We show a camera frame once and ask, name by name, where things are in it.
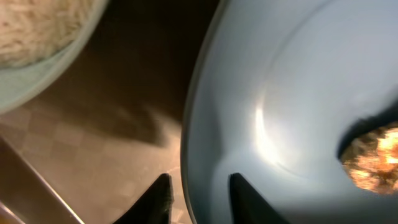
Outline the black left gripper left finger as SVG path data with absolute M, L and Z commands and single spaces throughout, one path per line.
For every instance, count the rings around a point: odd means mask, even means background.
M 114 224 L 170 224 L 172 178 L 163 173 Z

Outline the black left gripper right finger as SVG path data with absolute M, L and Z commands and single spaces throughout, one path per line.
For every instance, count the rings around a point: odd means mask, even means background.
M 240 173 L 229 176 L 229 201 L 234 224 L 289 224 Z

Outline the dark blue plate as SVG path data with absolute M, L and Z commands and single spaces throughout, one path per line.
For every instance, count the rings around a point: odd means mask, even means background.
M 339 152 L 397 108 L 397 1 L 221 1 L 194 69 L 181 173 L 194 223 L 231 223 L 242 174 L 289 223 L 396 223 Z

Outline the brown food scrap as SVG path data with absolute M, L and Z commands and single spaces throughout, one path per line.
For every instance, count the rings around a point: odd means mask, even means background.
M 340 156 L 355 186 L 377 194 L 397 192 L 397 122 L 355 137 Z

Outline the light blue rice bowl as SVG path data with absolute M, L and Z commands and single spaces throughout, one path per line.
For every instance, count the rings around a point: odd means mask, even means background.
M 109 0 L 1 0 L 1 112 L 31 100 L 76 59 Z

